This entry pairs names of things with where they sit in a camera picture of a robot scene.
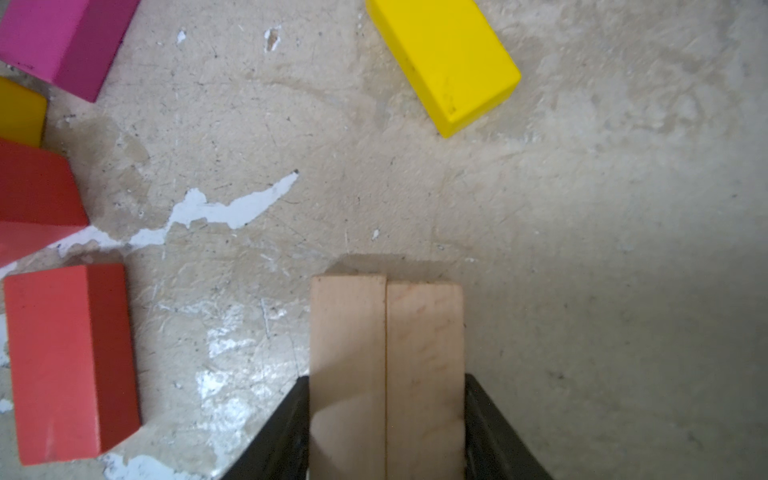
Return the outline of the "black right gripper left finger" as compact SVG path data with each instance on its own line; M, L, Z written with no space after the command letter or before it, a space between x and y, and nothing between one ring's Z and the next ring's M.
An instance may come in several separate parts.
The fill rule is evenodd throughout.
M309 400L309 377L301 376L222 479L306 479Z

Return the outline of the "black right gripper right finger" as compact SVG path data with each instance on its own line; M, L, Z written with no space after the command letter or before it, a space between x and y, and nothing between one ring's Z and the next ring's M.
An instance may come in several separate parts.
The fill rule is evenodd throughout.
M553 480L471 374L465 375L465 478Z

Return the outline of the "natural wood block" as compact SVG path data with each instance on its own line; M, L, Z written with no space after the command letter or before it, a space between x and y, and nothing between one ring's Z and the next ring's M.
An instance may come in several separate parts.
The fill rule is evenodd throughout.
M310 287L311 479L386 477L386 277Z
M462 287L390 282L386 326L387 477L463 479Z

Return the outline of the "red rectangular block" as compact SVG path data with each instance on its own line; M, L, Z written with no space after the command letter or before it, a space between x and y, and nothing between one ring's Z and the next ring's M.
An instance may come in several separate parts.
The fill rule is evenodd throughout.
M124 266L9 276L3 291L21 464L95 458L137 432Z

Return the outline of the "yellow rectangular block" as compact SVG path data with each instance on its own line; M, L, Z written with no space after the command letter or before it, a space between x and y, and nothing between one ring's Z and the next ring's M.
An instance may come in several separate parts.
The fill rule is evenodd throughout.
M365 5L444 138L500 105L521 80L472 0L372 0Z

